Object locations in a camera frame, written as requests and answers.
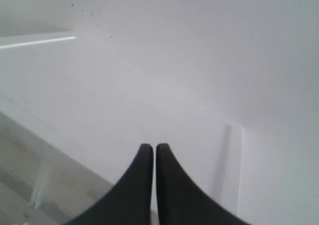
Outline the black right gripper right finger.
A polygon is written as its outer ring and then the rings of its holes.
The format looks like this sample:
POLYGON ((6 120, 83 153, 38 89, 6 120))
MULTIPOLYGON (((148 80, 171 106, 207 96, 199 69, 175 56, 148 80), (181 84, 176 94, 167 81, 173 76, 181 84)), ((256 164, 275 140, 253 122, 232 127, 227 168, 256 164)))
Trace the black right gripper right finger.
POLYGON ((156 191, 161 225, 246 224, 192 181, 166 143, 156 148, 156 191))

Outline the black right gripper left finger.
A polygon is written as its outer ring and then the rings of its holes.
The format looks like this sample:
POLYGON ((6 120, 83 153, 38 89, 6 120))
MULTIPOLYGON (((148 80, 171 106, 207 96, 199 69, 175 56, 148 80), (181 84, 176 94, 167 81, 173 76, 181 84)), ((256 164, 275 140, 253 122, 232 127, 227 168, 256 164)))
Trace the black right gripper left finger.
POLYGON ((73 218, 70 225, 149 225, 154 151, 140 145, 129 168, 100 200, 73 218))

